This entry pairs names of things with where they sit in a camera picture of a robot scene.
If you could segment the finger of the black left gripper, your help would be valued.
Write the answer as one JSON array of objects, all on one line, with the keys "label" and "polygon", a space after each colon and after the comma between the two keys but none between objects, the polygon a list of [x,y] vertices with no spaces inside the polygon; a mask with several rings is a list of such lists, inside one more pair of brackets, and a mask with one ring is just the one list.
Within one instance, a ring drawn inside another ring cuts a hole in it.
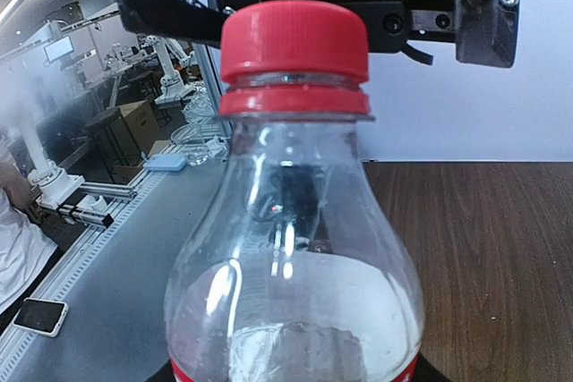
[{"label": "finger of the black left gripper", "polygon": [[142,33],[218,47],[227,17],[199,1],[115,0],[122,24]]},{"label": "finger of the black left gripper", "polygon": [[456,59],[462,64],[513,66],[520,0],[455,0]]}]

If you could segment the red bottle cap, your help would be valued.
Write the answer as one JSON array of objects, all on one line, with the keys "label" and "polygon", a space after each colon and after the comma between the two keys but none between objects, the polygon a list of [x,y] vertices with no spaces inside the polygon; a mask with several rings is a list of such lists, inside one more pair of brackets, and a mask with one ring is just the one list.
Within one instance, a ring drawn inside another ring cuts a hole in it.
[{"label": "red bottle cap", "polygon": [[222,116],[369,115],[368,35],[344,7],[310,0],[247,6],[225,21]]}]

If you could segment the clear bottle red label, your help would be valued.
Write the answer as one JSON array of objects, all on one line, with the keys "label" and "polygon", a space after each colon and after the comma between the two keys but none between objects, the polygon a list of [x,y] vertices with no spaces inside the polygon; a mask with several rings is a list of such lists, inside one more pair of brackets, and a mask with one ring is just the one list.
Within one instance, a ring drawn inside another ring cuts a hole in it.
[{"label": "clear bottle red label", "polygon": [[357,115],[239,115],[164,301],[179,381],[410,381],[420,281],[357,151]]}]

